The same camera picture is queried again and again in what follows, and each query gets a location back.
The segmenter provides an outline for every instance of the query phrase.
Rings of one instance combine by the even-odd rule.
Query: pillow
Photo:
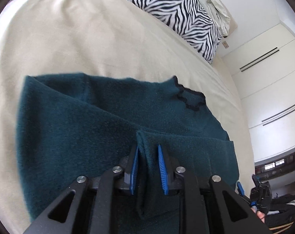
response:
[[[129,0],[161,20],[195,48],[207,62],[221,40],[221,32],[198,0]]]

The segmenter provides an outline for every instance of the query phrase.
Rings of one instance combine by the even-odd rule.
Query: teal sweater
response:
[[[198,176],[238,180],[233,142],[202,93],[176,77],[163,83],[85,74],[26,77],[17,121],[17,160],[35,219],[77,176],[101,176],[140,153],[137,196],[121,198],[120,233],[178,233],[176,197],[160,184],[157,145]]]

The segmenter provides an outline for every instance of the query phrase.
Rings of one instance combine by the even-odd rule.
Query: drawer handle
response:
[[[263,126],[268,125],[268,124],[270,124],[271,122],[276,121],[276,120],[278,120],[278,119],[280,119],[280,118],[286,116],[287,114],[292,113],[293,111],[295,111],[295,104],[292,105],[291,107],[285,109],[284,111],[278,113],[278,114],[275,114],[275,115],[273,115],[273,116],[271,116],[271,117],[269,117],[269,118],[267,118],[267,119],[262,120],[262,121],[261,121],[261,122],[262,122],[262,125],[263,125]]]
[[[263,61],[264,59],[268,58],[269,56],[271,56],[272,54],[275,54],[276,52],[278,52],[279,49],[273,48],[271,51],[265,53],[264,55],[261,55],[260,57],[258,57],[257,59],[253,60],[252,62],[246,64],[245,66],[239,68],[241,72],[247,70],[248,68],[251,68],[253,65],[256,65],[257,63]]]

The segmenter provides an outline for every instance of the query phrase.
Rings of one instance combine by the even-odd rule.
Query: metal screw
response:
[[[176,171],[177,171],[178,173],[184,173],[184,172],[185,172],[185,168],[184,168],[183,166],[178,166],[178,167],[176,168]]]
[[[122,171],[122,167],[120,166],[113,167],[113,173],[120,173],[121,171]]]
[[[87,180],[87,178],[85,176],[79,176],[77,178],[77,182],[78,183],[84,183]]]
[[[214,175],[214,176],[212,176],[211,179],[212,179],[214,182],[220,182],[220,181],[221,181],[221,177],[218,176],[218,175]]]

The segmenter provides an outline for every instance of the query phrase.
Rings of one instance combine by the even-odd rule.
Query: drawer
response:
[[[291,111],[295,108],[295,71],[241,102],[249,128],[262,124],[272,116],[276,117],[280,112]]]
[[[275,48],[281,48],[294,39],[295,37],[284,26],[278,24],[233,50],[222,59],[231,75],[234,75],[240,71],[241,67]]]
[[[282,154],[295,147],[295,111],[249,133],[255,162]]]
[[[252,67],[232,76],[240,98],[245,98],[295,71],[295,40]]]

